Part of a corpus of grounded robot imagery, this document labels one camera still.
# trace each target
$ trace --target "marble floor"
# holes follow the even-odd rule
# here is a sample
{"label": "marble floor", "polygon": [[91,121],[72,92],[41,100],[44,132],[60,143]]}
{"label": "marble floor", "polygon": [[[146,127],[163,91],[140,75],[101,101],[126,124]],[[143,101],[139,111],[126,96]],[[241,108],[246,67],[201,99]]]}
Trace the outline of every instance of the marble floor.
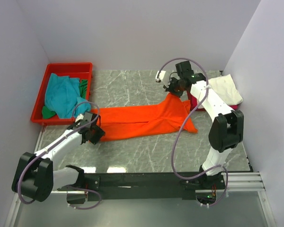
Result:
{"label": "marble floor", "polygon": [[[99,107],[153,105],[167,95],[161,83],[155,82],[156,70],[103,70],[93,72],[90,101]],[[209,78],[220,76],[208,71]],[[197,134],[181,133],[175,154],[178,171],[198,171],[209,152],[208,132],[211,119],[206,112],[192,115]],[[38,147],[43,148],[59,137],[67,126],[47,126]],[[85,172],[171,172],[170,153],[176,133],[82,144],[67,154],[58,168],[66,165],[83,167]],[[242,143],[229,154],[225,166],[229,171],[249,171],[249,162]]]}

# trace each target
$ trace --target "orange towel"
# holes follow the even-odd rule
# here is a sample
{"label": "orange towel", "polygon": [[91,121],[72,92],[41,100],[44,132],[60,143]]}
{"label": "orange towel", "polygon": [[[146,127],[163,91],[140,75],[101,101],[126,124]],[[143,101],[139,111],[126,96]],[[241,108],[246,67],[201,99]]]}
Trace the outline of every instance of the orange towel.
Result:
{"label": "orange towel", "polygon": [[[133,137],[166,134],[178,131],[187,117],[190,101],[182,102],[169,93],[158,105],[101,108],[101,141],[123,140]],[[191,119],[184,130],[197,133]]]}

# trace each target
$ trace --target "teal cloth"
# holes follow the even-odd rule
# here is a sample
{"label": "teal cloth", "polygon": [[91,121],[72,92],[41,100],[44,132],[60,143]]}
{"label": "teal cloth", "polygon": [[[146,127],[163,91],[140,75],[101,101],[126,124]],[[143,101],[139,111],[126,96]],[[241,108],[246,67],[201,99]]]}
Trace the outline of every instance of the teal cloth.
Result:
{"label": "teal cloth", "polygon": [[[70,78],[69,76],[58,77],[52,73],[45,93],[45,106],[50,111],[55,111],[59,118],[71,118],[75,106],[85,102],[84,98],[80,97],[79,78]],[[74,113],[77,117],[90,111],[90,104],[81,104]]]}

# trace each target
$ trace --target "red tray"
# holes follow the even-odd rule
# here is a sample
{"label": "red tray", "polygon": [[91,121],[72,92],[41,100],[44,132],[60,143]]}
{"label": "red tray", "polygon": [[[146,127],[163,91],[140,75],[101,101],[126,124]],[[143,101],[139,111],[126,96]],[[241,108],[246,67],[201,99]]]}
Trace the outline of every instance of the red tray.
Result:
{"label": "red tray", "polygon": [[70,76],[71,78],[80,78],[88,79],[87,92],[85,99],[89,99],[89,89],[90,83],[92,79],[92,68],[93,65],[90,62],[86,63],[54,63],[48,64],[46,67],[46,71],[44,73],[44,77],[42,80],[42,84],[38,93],[38,97],[34,106],[34,110],[30,120],[34,123],[38,123],[40,125],[64,125],[64,124],[72,124],[73,120],[70,119],[60,119],[57,115],[50,119],[43,119],[42,117],[42,107],[44,106],[44,98],[45,92],[47,88],[47,84],[49,81],[49,77],[52,73],[57,74],[58,76]]}

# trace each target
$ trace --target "purple cable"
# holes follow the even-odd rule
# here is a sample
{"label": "purple cable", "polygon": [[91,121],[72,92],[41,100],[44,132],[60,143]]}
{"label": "purple cable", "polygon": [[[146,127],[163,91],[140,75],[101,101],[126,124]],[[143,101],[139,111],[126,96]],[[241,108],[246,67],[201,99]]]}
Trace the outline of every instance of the purple cable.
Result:
{"label": "purple cable", "polygon": [[208,96],[208,76],[207,76],[207,73],[205,72],[204,68],[196,61],[192,60],[192,59],[189,59],[189,58],[174,58],[174,59],[171,59],[169,60],[168,62],[166,62],[162,67],[161,69],[159,70],[158,74],[157,74],[157,78],[159,78],[159,75],[161,73],[161,71],[163,70],[163,68],[169,64],[170,62],[172,61],[176,61],[176,60],[186,60],[186,61],[191,61],[192,63],[196,64],[200,69],[201,71],[204,73],[204,76],[205,76],[205,79],[206,79],[206,93],[205,93],[205,96],[204,98],[198,103],[198,105],[189,113],[189,115],[186,117],[186,119],[184,120],[183,124],[181,125],[180,129],[179,129],[179,132],[177,134],[177,137],[176,137],[176,140],[174,142],[174,145],[173,145],[173,148],[172,148],[172,151],[171,151],[171,167],[172,167],[172,170],[174,172],[174,174],[180,178],[180,179],[183,179],[183,180],[193,180],[193,179],[196,179],[202,175],[204,175],[205,173],[207,173],[208,171],[211,171],[212,169],[215,169],[215,168],[219,168],[219,167],[222,167],[224,170],[225,170],[225,173],[226,173],[226,183],[225,183],[225,190],[222,194],[222,196],[216,201],[214,202],[213,204],[211,204],[210,206],[213,206],[215,204],[217,204],[217,202],[219,202],[221,200],[222,197],[224,197],[224,195],[226,194],[226,190],[227,190],[227,186],[228,186],[228,172],[226,170],[225,167],[221,166],[221,165],[217,165],[217,166],[213,166],[197,175],[194,175],[194,176],[191,176],[191,177],[184,177],[184,176],[181,176],[180,174],[177,173],[176,171],[176,168],[175,168],[175,164],[174,164],[174,157],[175,157],[175,150],[176,150],[176,145],[177,145],[177,142],[179,140],[179,137],[180,137],[180,134],[186,124],[186,122],[188,121],[188,119],[191,117],[191,115],[193,114],[194,111],[196,111],[197,108],[199,108],[199,106],[204,102],[204,100],[207,98]]}
{"label": "purple cable", "polygon": [[62,143],[67,137],[69,137],[69,136],[71,136],[72,134],[78,132],[80,129],[82,129],[82,128],[86,127],[86,126],[91,125],[92,123],[94,123],[94,122],[98,119],[99,114],[100,114],[100,108],[99,108],[99,106],[98,106],[97,104],[95,104],[95,103],[93,103],[93,102],[89,102],[89,101],[82,102],[82,103],[79,103],[78,105],[76,105],[75,108],[74,108],[74,110],[73,110],[73,112],[72,112],[72,116],[73,116],[73,113],[74,113],[75,109],[76,109],[79,105],[81,105],[81,104],[83,104],[83,103],[89,103],[90,105],[94,105],[94,106],[97,108],[98,113],[97,113],[96,117],[95,117],[91,122],[89,122],[89,123],[87,123],[87,124],[84,124],[84,125],[78,127],[77,129],[71,131],[70,133],[66,134],[64,137],[62,137],[60,140],[58,140],[56,143],[54,143],[52,146],[50,146],[50,147],[47,149],[47,152],[46,152],[46,151],[42,152],[40,155],[36,156],[30,163],[28,163],[28,165],[24,168],[22,174],[20,175],[20,178],[19,178],[19,181],[18,181],[18,184],[17,184],[17,193],[18,193],[19,199],[20,199],[20,201],[23,202],[24,204],[31,204],[32,202],[35,201],[35,200],[26,201],[26,200],[22,197],[22,194],[21,194],[21,184],[22,184],[23,178],[24,178],[24,176],[25,176],[25,173],[26,173],[26,172],[28,171],[28,169],[31,167],[31,165],[32,165],[35,161],[37,161],[38,158],[44,156],[45,154],[47,154],[48,152],[50,152],[52,149],[54,149],[55,147],[57,147],[57,146],[58,146],[60,143]]}
{"label": "purple cable", "polygon": [[71,186],[71,188],[75,189],[75,190],[80,190],[80,191],[88,191],[88,192],[96,194],[99,197],[99,201],[95,205],[92,205],[91,207],[76,207],[76,206],[70,204],[70,207],[73,207],[76,210],[89,210],[89,209],[93,209],[97,205],[99,205],[100,202],[102,201],[102,197],[101,197],[100,193],[98,193],[97,191],[90,190],[90,189],[83,189],[83,188],[75,188],[75,187],[72,187],[72,186]]}

